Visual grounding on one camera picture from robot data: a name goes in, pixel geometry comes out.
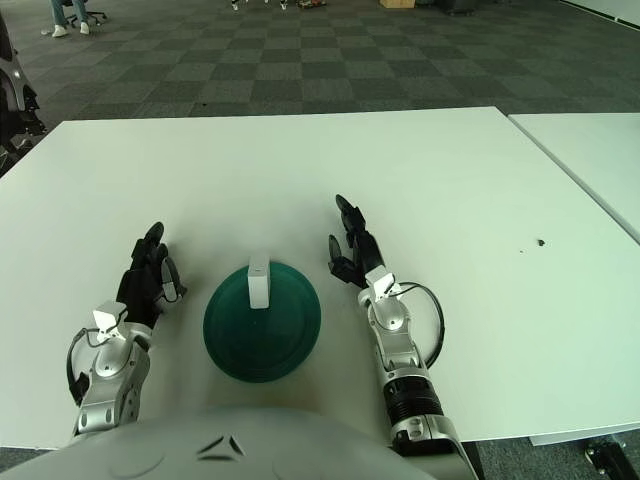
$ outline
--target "person's leg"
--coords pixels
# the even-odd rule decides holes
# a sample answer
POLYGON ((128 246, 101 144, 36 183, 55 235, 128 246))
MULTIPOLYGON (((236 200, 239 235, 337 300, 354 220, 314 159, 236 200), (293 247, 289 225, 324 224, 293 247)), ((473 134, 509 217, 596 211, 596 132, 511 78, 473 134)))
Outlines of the person's leg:
POLYGON ((62 9, 61 0, 51 0, 51 11, 53 12, 53 23, 64 27, 67 24, 67 19, 64 16, 64 10, 62 9))
POLYGON ((87 23, 89 16, 87 15, 87 9, 84 8, 83 0, 73 0, 73 6, 76 8, 76 15, 81 23, 87 23))

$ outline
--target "sneaker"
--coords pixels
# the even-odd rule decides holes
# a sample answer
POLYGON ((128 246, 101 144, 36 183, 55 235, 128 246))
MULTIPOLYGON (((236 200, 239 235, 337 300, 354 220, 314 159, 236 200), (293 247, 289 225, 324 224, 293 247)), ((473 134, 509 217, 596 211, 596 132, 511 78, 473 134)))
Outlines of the sneaker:
POLYGON ((59 37, 64 37, 65 35, 68 35, 69 32, 67 32, 67 29, 64 28, 62 25, 56 25, 53 29, 53 33, 51 34, 51 36, 53 38, 59 38, 59 37))

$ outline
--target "cable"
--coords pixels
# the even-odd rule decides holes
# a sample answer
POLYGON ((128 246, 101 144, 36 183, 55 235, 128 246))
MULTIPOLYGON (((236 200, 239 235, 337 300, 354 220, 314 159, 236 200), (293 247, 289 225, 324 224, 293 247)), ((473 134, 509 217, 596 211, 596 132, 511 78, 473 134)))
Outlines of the cable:
POLYGON ((433 304, 436 307, 436 311, 438 312, 438 319, 440 322, 440 332, 438 333, 438 340, 436 342, 435 348, 433 349, 433 352, 431 352, 431 355, 429 355, 429 357, 425 360, 426 367, 431 368, 431 366, 434 363, 436 363, 436 360, 440 356, 440 352, 442 351, 442 346, 444 345, 444 313, 442 312, 442 306, 440 305, 440 301, 438 300, 438 297, 436 297, 436 294, 433 293, 431 289, 429 289, 428 287, 425 287, 424 285, 421 285, 417 282, 399 282, 399 285, 402 287, 408 286, 409 288, 407 288, 406 290, 402 290, 401 292, 398 292, 398 293, 390 294, 389 295, 390 297, 397 297, 398 295, 403 295, 407 292, 410 292, 411 290, 419 288, 423 292, 425 292, 427 295, 429 295, 429 297, 433 301, 433 304))
MULTIPOLYGON (((105 333, 109 333, 120 324, 120 321, 122 320, 125 312, 126 309, 121 312, 120 315, 118 315, 118 320, 116 321, 115 325, 107 328, 105 330, 105 333)), ((82 339, 82 337, 86 337, 87 345, 89 345, 91 348, 98 348, 107 343, 110 338, 107 338, 100 343, 91 343, 89 333, 97 333, 99 331, 99 328, 81 328, 78 333, 74 335, 73 339, 71 340, 71 345, 69 345, 69 350, 67 351, 67 383, 69 384, 69 391, 71 392, 71 396, 78 406, 80 406, 80 403, 82 403, 84 394, 89 389, 89 377, 86 373, 80 372, 80 376, 78 377, 78 379, 75 378, 73 374, 73 365, 71 364, 71 356, 73 355, 73 349, 75 348, 76 344, 82 339)))

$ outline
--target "black cylinder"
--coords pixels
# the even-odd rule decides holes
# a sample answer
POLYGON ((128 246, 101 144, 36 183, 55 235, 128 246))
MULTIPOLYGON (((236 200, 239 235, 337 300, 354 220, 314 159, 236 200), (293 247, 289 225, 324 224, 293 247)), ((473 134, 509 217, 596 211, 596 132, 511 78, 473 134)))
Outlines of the black cylinder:
POLYGON ((402 377, 384 386, 391 425, 417 415, 444 415, 431 382, 424 377, 402 377))

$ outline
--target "white clip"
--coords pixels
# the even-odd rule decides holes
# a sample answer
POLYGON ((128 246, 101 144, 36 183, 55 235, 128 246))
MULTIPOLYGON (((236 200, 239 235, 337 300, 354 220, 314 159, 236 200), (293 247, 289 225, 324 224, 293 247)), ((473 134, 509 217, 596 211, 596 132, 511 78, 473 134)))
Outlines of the white clip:
POLYGON ((251 308, 269 308, 269 289, 271 287, 269 255, 260 253, 251 256, 247 281, 251 308))

